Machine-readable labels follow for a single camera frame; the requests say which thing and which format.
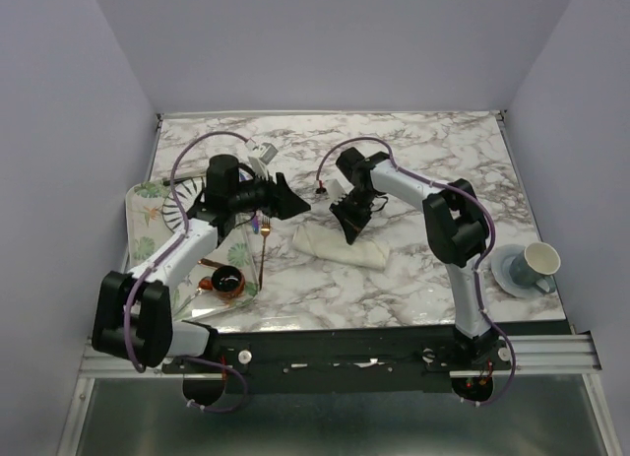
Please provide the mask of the rose gold fork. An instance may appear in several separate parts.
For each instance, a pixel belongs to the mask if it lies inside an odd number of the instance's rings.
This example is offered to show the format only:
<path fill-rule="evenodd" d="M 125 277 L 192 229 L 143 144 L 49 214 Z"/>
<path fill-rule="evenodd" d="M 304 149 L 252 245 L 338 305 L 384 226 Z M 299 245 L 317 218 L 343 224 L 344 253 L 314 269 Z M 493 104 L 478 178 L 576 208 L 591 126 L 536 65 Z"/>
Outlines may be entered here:
<path fill-rule="evenodd" d="M 260 268 L 259 268 L 259 274 L 258 274 L 259 290 L 262 289 L 263 284 L 264 284 L 267 240 L 271 232 L 272 232 L 271 219 L 267 216 L 263 216 L 262 219 L 260 220 L 260 225 L 259 225 L 259 233 L 262 237 L 261 262 L 260 262 Z"/>

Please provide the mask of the white cloth napkin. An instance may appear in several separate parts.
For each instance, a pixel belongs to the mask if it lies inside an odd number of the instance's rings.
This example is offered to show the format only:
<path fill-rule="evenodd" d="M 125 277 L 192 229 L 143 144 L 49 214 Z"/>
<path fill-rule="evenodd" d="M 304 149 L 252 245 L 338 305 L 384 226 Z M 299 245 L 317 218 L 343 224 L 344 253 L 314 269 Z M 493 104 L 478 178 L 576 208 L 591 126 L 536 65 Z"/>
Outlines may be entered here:
<path fill-rule="evenodd" d="M 319 259 L 377 271 L 386 269 L 390 256 L 386 243 L 361 239 L 348 244 L 340 231 L 314 223 L 299 225 L 292 245 L 297 251 Z"/>

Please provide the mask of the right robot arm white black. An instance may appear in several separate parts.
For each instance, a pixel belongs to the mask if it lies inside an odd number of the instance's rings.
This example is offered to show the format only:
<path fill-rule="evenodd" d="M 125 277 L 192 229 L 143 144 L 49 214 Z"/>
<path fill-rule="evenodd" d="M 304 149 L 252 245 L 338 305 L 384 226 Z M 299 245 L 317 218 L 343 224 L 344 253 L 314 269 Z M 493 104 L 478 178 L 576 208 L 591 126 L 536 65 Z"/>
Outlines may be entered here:
<path fill-rule="evenodd" d="M 387 153 L 366 157 L 356 148 L 344 150 L 336 166 L 352 185 L 330 207 L 348 244 L 369 223 L 377 197 L 393 196 L 423 214 L 429 248 L 446 266 L 455 303 L 454 360 L 466 369 L 478 367 L 497 340 L 478 271 L 487 247 L 494 244 L 495 226 L 471 184 L 463 179 L 435 182 L 396 166 Z"/>

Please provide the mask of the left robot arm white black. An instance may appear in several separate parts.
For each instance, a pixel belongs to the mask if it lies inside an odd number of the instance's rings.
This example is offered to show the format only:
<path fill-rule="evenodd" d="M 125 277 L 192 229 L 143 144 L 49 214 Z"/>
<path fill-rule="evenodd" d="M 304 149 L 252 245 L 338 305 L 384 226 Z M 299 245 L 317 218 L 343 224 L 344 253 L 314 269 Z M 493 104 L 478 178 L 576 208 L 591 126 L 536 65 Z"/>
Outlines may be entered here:
<path fill-rule="evenodd" d="M 126 358 L 139 370 L 180 356 L 198 372 L 217 364 L 219 350 L 211 342 L 211 330 L 174 321 L 172 295 L 198 261 L 231 233 L 237 215 L 260 211 L 288 220 L 310 209 L 282 173 L 273 179 L 242 180 L 239 170 L 235 156 L 211 157 L 205 190 L 184 212 L 181 228 L 139 266 L 104 277 L 92 331 L 96 351 Z"/>

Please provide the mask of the white plate blue stripes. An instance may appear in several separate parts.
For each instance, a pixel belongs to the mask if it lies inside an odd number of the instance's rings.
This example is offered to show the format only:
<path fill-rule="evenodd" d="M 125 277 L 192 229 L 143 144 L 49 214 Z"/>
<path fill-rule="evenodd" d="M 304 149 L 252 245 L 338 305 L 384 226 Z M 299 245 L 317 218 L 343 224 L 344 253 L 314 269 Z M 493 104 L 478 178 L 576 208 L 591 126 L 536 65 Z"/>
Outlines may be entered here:
<path fill-rule="evenodd" d="M 194 202 L 204 191 L 204 178 L 188 180 L 180 184 L 175 184 L 175 192 L 185 212 L 193 206 Z M 167 193 L 168 195 L 165 197 L 161 207 L 161 215 L 165 226 L 171 232 L 176 232 L 183 224 L 183 214 L 179 211 L 174 200 L 174 195 L 170 189 L 167 189 Z"/>

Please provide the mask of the black and copper small bowl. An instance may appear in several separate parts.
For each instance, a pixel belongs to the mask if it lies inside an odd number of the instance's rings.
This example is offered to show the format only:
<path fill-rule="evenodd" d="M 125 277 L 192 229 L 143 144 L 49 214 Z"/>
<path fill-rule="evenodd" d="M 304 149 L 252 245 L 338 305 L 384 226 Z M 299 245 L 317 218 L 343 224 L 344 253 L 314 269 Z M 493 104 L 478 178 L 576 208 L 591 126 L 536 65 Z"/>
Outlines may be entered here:
<path fill-rule="evenodd" d="M 211 285 L 219 298 L 232 300 L 243 294 L 245 278 L 238 268 L 222 266 L 211 275 Z"/>

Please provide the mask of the copper spoon on tray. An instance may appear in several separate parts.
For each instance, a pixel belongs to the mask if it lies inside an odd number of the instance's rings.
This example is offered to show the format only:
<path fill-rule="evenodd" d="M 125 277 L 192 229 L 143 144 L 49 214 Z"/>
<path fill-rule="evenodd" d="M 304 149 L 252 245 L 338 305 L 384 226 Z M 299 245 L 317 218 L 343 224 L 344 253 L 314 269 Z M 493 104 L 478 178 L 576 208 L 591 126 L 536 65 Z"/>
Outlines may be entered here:
<path fill-rule="evenodd" d="M 227 272 L 226 265 L 206 258 L 201 259 L 198 264 L 215 270 L 211 276 L 201 279 L 198 287 L 204 291 L 225 294 L 226 285 L 224 284 L 224 277 Z"/>

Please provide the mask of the green chopsticks on tray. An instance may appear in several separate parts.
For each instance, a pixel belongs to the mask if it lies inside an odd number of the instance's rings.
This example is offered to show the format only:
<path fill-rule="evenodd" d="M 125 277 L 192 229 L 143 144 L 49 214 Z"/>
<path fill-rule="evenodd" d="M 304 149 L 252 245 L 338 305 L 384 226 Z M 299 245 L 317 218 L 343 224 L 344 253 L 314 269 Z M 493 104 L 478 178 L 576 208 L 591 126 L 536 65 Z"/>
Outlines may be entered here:
<path fill-rule="evenodd" d="M 172 184 L 180 184 L 188 180 L 195 180 L 195 179 L 204 178 L 204 177 L 205 177 L 205 174 L 203 172 L 192 172 L 190 175 L 177 176 L 177 177 L 174 177 L 173 179 L 164 178 L 161 181 L 161 185 L 170 186 Z"/>

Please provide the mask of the leaf pattern serving tray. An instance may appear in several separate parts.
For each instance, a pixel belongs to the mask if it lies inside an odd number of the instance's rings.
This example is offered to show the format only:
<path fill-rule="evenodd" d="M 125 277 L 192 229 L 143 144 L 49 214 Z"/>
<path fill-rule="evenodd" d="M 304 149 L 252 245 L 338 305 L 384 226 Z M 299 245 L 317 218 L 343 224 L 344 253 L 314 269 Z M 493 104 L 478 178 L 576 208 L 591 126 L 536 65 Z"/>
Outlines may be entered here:
<path fill-rule="evenodd" d="M 141 264 L 154 254 L 174 234 L 164 224 L 161 207 L 168 195 L 169 186 L 161 180 L 144 182 L 132 187 L 126 194 L 126 220 L 129 241 L 129 266 Z M 219 298 L 212 291 L 201 290 L 201 279 L 211 276 L 214 269 L 197 265 L 178 284 L 171 297 L 171 312 L 175 321 L 203 322 L 212 316 L 234 311 L 251 304 L 258 293 L 258 273 L 250 248 L 250 224 L 233 230 L 213 253 L 205 258 L 240 270 L 245 278 L 244 292 L 232 300 Z"/>

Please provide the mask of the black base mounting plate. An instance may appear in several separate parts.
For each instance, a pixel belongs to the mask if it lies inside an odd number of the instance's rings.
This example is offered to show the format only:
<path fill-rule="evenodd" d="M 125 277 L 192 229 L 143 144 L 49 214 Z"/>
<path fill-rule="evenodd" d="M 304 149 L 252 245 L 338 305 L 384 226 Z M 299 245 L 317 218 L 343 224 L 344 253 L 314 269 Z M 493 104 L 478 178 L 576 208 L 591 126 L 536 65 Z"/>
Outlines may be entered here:
<path fill-rule="evenodd" d="M 203 357 L 237 370 L 252 394 L 450 392 L 457 374 L 510 367 L 494 332 L 473 341 L 452 325 L 219 333 Z"/>

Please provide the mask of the white saucer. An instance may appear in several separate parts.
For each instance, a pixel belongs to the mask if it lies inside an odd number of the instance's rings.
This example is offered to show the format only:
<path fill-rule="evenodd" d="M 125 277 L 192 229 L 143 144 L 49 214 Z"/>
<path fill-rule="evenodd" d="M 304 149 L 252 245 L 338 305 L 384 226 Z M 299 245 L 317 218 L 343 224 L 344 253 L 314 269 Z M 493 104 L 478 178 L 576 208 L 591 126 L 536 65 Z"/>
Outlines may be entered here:
<path fill-rule="evenodd" d="M 525 250 L 524 245 L 507 244 L 490 254 L 490 271 L 495 282 L 506 293 L 519 299 L 535 299 L 557 292 L 553 277 L 546 277 L 530 287 L 517 285 L 509 269 L 512 262 Z"/>

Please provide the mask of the blue grey mug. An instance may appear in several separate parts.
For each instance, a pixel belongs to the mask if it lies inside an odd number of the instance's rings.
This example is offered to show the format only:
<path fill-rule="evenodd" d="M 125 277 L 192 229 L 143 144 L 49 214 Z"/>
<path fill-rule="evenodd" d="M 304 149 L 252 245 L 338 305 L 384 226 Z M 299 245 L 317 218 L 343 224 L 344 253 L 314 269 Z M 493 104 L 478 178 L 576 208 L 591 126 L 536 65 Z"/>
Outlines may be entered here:
<path fill-rule="evenodd" d="M 509 277 L 518 287 L 547 294 L 557 291 L 554 275 L 560 267 L 561 258 L 553 246 L 534 242 L 515 256 L 508 271 Z"/>

